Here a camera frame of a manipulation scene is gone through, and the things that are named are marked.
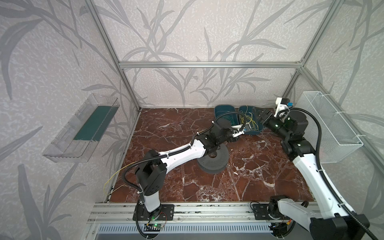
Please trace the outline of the dark grey foam spool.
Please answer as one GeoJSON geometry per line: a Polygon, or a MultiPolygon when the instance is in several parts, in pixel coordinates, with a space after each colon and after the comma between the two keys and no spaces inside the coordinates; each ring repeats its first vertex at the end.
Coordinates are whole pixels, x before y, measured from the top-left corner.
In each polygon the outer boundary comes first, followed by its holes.
{"type": "Polygon", "coordinates": [[[208,174],[218,174],[227,168],[230,154],[226,145],[221,144],[216,151],[197,159],[198,166],[208,174]]]}

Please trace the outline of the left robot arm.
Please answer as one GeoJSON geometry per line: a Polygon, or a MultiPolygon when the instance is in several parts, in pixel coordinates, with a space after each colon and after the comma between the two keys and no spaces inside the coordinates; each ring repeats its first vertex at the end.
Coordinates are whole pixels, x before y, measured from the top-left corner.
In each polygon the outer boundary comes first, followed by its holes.
{"type": "Polygon", "coordinates": [[[216,117],[212,125],[192,136],[181,147],[164,152],[148,151],[144,158],[122,169],[124,183],[137,190],[138,203],[151,215],[161,212],[159,191],[166,175],[189,161],[198,160],[209,174],[217,174],[227,167],[229,151],[226,143],[235,142],[249,130],[247,116],[242,112],[227,112],[216,117]]]}

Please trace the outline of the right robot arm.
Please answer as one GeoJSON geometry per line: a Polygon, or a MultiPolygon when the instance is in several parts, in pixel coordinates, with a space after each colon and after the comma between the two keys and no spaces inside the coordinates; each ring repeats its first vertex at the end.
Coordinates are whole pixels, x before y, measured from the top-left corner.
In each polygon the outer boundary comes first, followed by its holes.
{"type": "Polygon", "coordinates": [[[322,167],[322,127],[317,118],[306,110],[292,108],[277,114],[264,109],[258,120],[281,138],[284,152],[304,177],[320,210],[316,214],[285,198],[277,201],[278,211],[310,232],[314,240],[360,240],[364,235],[376,240],[368,218],[350,207],[322,167]]]}

